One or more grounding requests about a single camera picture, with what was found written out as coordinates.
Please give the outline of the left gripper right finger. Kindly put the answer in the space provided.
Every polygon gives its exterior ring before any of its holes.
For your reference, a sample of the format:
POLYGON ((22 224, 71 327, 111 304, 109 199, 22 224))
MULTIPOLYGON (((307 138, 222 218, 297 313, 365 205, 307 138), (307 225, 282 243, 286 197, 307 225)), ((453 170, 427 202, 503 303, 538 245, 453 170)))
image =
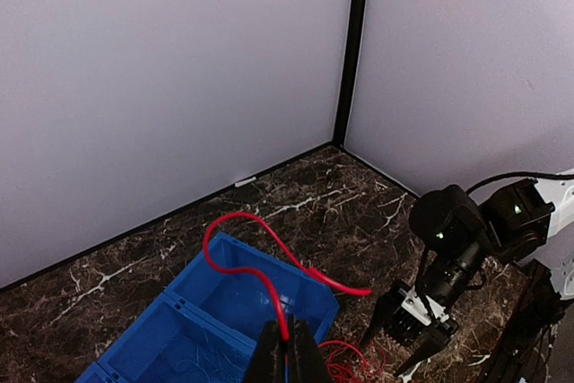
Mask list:
POLYGON ((289 316, 289 330, 289 382, 332 383, 308 322, 289 316))

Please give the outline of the right black frame post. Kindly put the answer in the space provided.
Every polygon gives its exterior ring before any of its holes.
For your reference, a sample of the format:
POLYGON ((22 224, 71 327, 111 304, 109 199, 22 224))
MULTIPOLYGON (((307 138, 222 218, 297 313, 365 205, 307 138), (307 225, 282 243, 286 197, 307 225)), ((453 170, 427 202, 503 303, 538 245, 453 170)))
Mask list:
POLYGON ((361 39, 367 0, 351 0, 344 50, 344 63, 335 125, 332 137, 333 145, 343 148, 349 125, 352 97, 361 53, 361 39))

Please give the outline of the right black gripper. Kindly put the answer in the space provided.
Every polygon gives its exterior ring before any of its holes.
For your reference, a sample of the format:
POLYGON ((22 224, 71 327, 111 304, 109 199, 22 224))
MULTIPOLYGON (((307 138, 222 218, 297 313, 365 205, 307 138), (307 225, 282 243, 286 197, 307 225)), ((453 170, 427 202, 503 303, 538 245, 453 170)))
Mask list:
POLYGON ((361 345, 368 345, 382 329, 403 347, 411 346, 425 335, 413 354, 395 371, 395 377, 440 353, 458 330, 458 323, 443 306, 430 297, 427 301, 432 313, 413 287, 401 280, 394 280, 387 293, 381 295, 375 304, 361 345))

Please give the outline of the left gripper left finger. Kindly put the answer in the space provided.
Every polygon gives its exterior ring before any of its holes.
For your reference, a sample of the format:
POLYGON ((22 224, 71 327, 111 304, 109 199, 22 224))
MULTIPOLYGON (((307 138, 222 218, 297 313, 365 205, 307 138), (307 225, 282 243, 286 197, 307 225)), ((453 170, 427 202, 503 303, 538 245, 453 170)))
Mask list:
POLYGON ((243 376, 243 383, 284 383, 287 380, 288 341, 279 324, 267 321, 243 376))

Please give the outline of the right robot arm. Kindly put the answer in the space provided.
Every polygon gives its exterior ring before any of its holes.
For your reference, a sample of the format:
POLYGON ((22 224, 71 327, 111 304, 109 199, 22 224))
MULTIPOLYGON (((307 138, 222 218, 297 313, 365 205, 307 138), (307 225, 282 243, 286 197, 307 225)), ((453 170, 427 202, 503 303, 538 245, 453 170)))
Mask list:
POLYGON ((396 280, 378 297, 360 347, 379 333, 403 347, 417 343, 397 375, 440 353, 458 330, 453 306, 483 287, 472 280, 486 258, 517 262, 572 223, 572 170, 509 172, 422 195, 409 214, 409 229, 424 244, 414 284, 396 280))

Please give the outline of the blue three-compartment plastic bin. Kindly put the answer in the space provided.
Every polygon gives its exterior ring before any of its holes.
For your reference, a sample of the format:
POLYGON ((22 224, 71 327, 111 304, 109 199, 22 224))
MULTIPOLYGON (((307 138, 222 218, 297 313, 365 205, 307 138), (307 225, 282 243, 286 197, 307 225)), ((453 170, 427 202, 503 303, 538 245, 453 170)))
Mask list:
MULTIPOLYGON (((225 233, 208 255, 220 266, 263 272, 285 314, 305 319, 324 341, 339 310, 324 284, 225 233)), ((256 277, 220 274, 205 258, 199 253, 79 381, 240 382, 274 307, 256 277)))

